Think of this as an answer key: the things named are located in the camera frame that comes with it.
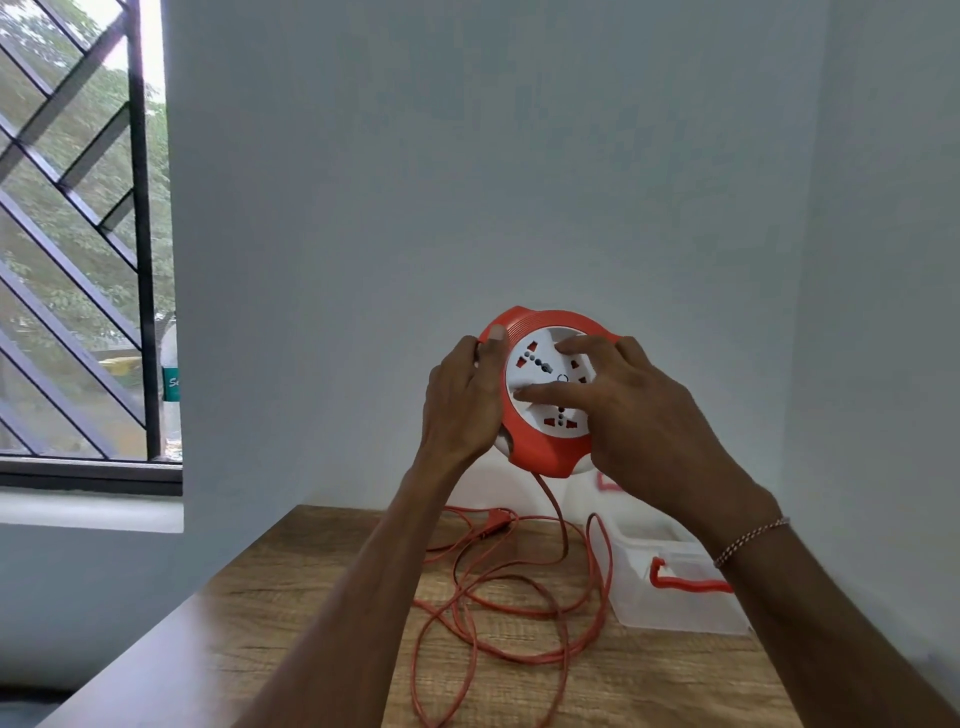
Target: extension cord reel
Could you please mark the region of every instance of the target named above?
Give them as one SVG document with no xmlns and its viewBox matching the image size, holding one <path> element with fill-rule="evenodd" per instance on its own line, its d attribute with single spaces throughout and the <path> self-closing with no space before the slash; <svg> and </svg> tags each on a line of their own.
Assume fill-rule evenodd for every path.
<svg viewBox="0 0 960 728">
<path fill-rule="evenodd" d="M 567 478 L 591 470 L 587 414 L 516 401 L 513 392 L 553 381 L 592 382 L 596 373 L 589 359 L 580 354 L 561 354 L 555 345 L 577 334 L 604 336 L 612 342 L 620 337 L 573 311 L 534 311 L 514 306 L 490 322 L 479 337 L 481 342 L 487 341 L 496 324 L 507 329 L 510 347 L 500 384 L 503 426 L 496 448 L 518 468 L 544 477 Z"/>
</svg>

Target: black metal bars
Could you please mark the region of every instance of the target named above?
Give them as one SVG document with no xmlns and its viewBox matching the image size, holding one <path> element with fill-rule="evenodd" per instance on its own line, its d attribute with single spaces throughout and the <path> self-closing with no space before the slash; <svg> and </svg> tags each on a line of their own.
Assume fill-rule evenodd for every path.
<svg viewBox="0 0 960 728">
<path fill-rule="evenodd" d="M 61 322 L 54 312 L 31 289 L 31 282 L 23 280 L 13 269 L 0 261 L 0 281 L 54 336 L 63 348 L 81 364 L 134 421 L 144 427 L 147 457 L 150 460 L 162 455 L 160 438 L 159 377 L 156 354 L 156 315 L 154 306 L 153 262 L 151 253 L 149 171 L 146 135 L 146 92 L 143 81 L 143 62 L 140 41 L 140 9 L 138 0 L 118 1 L 119 16 L 92 43 L 79 35 L 64 22 L 47 0 L 34 0 L 77 50 L 80 60 L 67 72 L 56 87 L 50 87 L 27 61 L 16 51 L 10 38 L 0 39 L 0 51 L 7 55 L 27 80 L 36 87 L 44 101 L 30 119 L 17 129 L 0 115 L 0 131 L 9 143 L 0 152 L 0 183 L 4 182 L 16 165 L 28 160 L 55 187 L 99 235 L 110 245 L 137 276 L 138 326 L 129 321 L 114 303 L 70 260 L 66 253 L 49 237 L 17 201 L 5 190 L 0 190 L 0 208 L 4 209 L 56 265 L 78 290 L 104 314 L 111 325 L 122 333 L 134 347 L 140 350 L 143 371 L 144 403 L 140 406 L 104 366 L 88 352 L 78 337 Z M 105 58 L 121 38 L 128 42 L 128 89 L 129 101 L 124 103 L 109 119 L 94 138 L 82 149 L 66 170 L 58 172 L 36 148 L 36 143 L 76 98 L 93 74 L 103 65 Z M 130 130 L 132 187 L 100 217 L 82 199 L 76 187 L 103 158 L 112 144 Z M 133 212 L 135 252 L 131 251 L 114 233 L 117 226 Z M 100 457 L 117 457 L 116 447 L 103 436 L 83 410 L 69 399 L 16 343 L 0 331 L 0 358 L 9 361 L 63 418 L 94 447 Z M 9 402 L 0 399 L 0 423 L 32 455 L 49 455 L 50 449 L 42 433 L 33 431 L 24 422 L 20 413 Z"/>
</svg>

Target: plastic container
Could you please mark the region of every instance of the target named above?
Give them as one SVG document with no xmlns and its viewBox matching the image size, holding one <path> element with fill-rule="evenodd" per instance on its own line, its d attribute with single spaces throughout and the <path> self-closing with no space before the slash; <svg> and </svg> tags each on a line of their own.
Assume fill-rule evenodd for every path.
<svg viewBox="0 0 960 728">
<path fill-rule="evenodd" d="M 177 324 L 172 324 L 160 341 L 160 371 L 163 374 L 163 457 L 183 459 L 180 432 L 180 366 L 177 360 Z"/>
<path fill-rule="evenodd" d="M 657 587 L 651 579 L 655 558 L 664 566 L 660 576 L 702 584 L 723 582 L 707 551 L 679 523 L 623 493 L 600 473 L 571 479 L 564 492 L 564 516 L 586 523 L 595 512 L 607 527 L 613 553 L 610 601 L 617 620 L 628 627 L 743 635 L 750 623 L 736 597 L 710 591 L 691 593 Z M 599 526 L 590 529 L 590 542 L 600 568 L 610 567 Z"/>
</svg>

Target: orange extension cord reel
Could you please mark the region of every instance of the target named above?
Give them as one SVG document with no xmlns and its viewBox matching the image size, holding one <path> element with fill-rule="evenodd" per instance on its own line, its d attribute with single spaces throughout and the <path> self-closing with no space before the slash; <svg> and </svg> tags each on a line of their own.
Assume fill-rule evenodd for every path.
<svg viewBox="0 0 960 728">
<path fill-rule="evenodd" d="M 484 510 L 447 506 L 448 512 L 456 514 L 464 521 L 466 531 L 452 544 L 431 547 L 424 564 L 452 556 L 453 594 L 442 604 L 430 604 L 419 599 L 414 601 L 415 606 L 428 615 L 414 646 L 410 671 L 410 691 L 414 710 L 424 726 L 449 724 L 467 697 L 480 652 L 531 667 L 556 666 L 559 672 L 557 692 L 546 709 L 545 715 L 537 723 L 538 726 L 548 725 L 563 700 L 571 660 L 597 639 L 607 615 L 612 569 L 609 569 L 604 577 L 589 539 L 589 530 L 596 522 L 606 543 L 607 563 L 612 565 L 612 549 L 606 528 L 596 514 L 588 518 L 583 528 L 565 521 L 560 504 L 543 480 L 545 477 L 566 478 L 592 468 L 587 416 L 576 410 L 517 402 L 513 399 L 512 393 L 520 386 L 527 384 L 549 381 L 591 382 L 594 371 L 589 360 L 585 356 L 560 354 L 554 345 L 575 334 L 606 336 L 612 341 L 616 341 L 619 337 L 578 313 L 561 310 L 533 311 L 516 306 L 498 316 L 487 326 L 479 337 L 481 342 L 487 340 L 490 328 L 495 324 L 501 324 L 507 329 L 508 343 L 511 347 L 502 379 L 504 416 L 496 447 L 509 458 L 511 463 L 533 475 L 549 498 L 557 515 L 521 516 L 509 508 Z M 579 484 L 573 483 L 569 487 L 577 487 L 577 485 Z M 486 518 L 475 521 L 469 517 L 471 514 L 486 515 Z M 561 556 L 546 563 L 522 559 L 508 560 L 492 568 L 481 569 L 480 564 L 491 563 L 491 556 L 510 539 L 516 537 L 516 529 L 524 521 L 556 522 L 563 544 Z M 518 572 L 516 568 L 560 564 L 569 552 L 570 531 L 573 531 L 586 546 L 587 585 L 573 603 L 560 604 L 540 582 Z M 484 543 L 484 548 L 478 548 L 481 543 Z M 484 584 L 498 580 L 511 580 L 529 586 L 531 594 L 538 598 L 540 604 L 537 607 L 517 608 L 491 602 L 477 593 Z M 589 626 L 582 634 L 571 636 L 568 630 L 569 615 L 583 608 L 594 593 L 597 594 L 598 604 Z M 506 652 L 484 641 L 477 634 L 472 616 L 472 612 L 477 608 L 494 610 L 519 618 L 553 620 L 557 625 L 559 646 L 541 654 Z M 469 645 L 470 653 L 467 675 L 453 703 L 442 716 L 430 718 L 420 704 L 417 694 L 417 659 L 426 633 L 436 622 Z"/>
</svg>

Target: yellow object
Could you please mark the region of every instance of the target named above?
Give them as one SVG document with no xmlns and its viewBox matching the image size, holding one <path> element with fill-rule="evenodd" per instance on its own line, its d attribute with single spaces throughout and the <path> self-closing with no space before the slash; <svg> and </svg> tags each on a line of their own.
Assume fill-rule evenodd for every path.
<svg viewBox="0 0 960 728">
<path fill-rule="evenodd" d="M 116 356 L 100 362 L 104 369 L 114 376 L 128 375 L 134 367 L 140 365 L 139 356 Z"/>
</svg>

